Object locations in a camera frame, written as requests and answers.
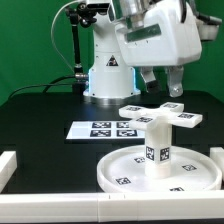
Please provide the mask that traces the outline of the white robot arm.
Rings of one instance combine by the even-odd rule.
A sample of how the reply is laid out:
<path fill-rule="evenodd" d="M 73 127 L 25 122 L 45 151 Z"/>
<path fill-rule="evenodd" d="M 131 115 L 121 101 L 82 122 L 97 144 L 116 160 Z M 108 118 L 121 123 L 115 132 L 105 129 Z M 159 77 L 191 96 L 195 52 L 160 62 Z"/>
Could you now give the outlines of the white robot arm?
<path fill-rule="evenodd" d="M 183 65 L 200 58 L 196 19 L 186 0 L 86 0 L 94 11 L 94 64 L 85 98 L 118 104 L 137 97 L 135 73 L 159 90 L 153 69 L 167 74 L 169 94 L 183 94 Z"/>

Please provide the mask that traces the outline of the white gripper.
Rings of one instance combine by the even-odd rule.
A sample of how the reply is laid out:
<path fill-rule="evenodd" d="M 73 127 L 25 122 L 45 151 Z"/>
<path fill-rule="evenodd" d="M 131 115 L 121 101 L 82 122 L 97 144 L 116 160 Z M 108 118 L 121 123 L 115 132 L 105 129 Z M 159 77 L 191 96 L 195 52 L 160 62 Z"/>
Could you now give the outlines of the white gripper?
<path fill-rule="evenodd" d="M 144 14 L 143 26 L 128 29 L 124 22 L 115 25 L 115 33 L 125 63 L 141 67 L 146 91 L 150 94 L 161 90 L 152 67 L 169 66 L 165 69 L 171 97 L 183 94 L 182 79 L 186 63 L 201 56 L 201 41 L 195 17 L 186 4 L 186 19 L 181 22 L 179 0 L 163 0 Z"/>

